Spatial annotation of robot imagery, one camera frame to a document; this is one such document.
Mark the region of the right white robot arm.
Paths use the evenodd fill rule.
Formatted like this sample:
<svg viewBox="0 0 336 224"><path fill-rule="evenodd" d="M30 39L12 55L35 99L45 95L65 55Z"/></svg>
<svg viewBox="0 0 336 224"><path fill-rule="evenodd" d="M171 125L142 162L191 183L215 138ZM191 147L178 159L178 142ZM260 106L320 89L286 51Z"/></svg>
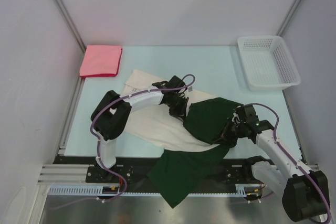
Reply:
<svg viewBox="0 0 336 224"><path fill-rule="evenodd" d="M264 182L281 198L283 209L292 221L309 219L313 223L331 223L326 175L294 158L277 134L279 117L276 117L274 125L260 120L255 106L255 103L250 103L235 108L223 130L224 137L229 140L252 140L272 161L257 161L244 167L243 179L249 183Z"/></svg>

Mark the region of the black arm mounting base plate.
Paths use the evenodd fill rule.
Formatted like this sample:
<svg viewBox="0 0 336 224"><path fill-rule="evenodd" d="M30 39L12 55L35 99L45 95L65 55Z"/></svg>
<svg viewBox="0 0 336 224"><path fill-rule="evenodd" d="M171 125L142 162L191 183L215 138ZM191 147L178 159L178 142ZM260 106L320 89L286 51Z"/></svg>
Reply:
<svg viewBox="0 0 336 224"><path fill-rule="evenodd" d="M112 171L122 175L128 187L128 193L157 193L158 191L147 177L159 158L118 157ZM236 193L239 185L260 189L258 180L252 176L251 166L256 162L265 161L261 156L247 159L223 159L210 170L210 174L201 179L190 195L219 195ZM102 169L94 157L57 156L53 162L57 165L88 165L86 182L116 182L112 174Z"/></svg>

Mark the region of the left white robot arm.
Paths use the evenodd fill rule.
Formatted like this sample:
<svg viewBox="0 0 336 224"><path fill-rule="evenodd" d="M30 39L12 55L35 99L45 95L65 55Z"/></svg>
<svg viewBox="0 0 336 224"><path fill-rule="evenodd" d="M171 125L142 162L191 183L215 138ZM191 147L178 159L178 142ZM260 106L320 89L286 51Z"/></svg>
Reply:
<svg viewBox="0 0 336 224"><path fill-rule="evenodd" d="M186 92L195 82L193 74L183 78L173 76L169 81L155 82L149 87L121 96L108 91L91 115L90 133L98 139L96 162L98 176L105 182L115 178L116 139L123 133L132 112L153 105L165 104L169 115L184 121L189 98Z"/></svg>

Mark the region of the white and dark green t-shirt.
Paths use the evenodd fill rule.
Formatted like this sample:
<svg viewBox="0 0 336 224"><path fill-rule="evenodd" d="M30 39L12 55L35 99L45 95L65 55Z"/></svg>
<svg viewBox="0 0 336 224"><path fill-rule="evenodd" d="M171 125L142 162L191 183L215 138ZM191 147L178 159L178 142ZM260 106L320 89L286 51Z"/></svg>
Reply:
<svg viewBox="0 0 336 224"><path fill-rule="evenodd" d="M166 105L132 112L126 132L164 149L147 173L171 208L179 205L223 160L236 141L221 144L226 123L238 102L192 91L185 120L169 115Z"/></svg>

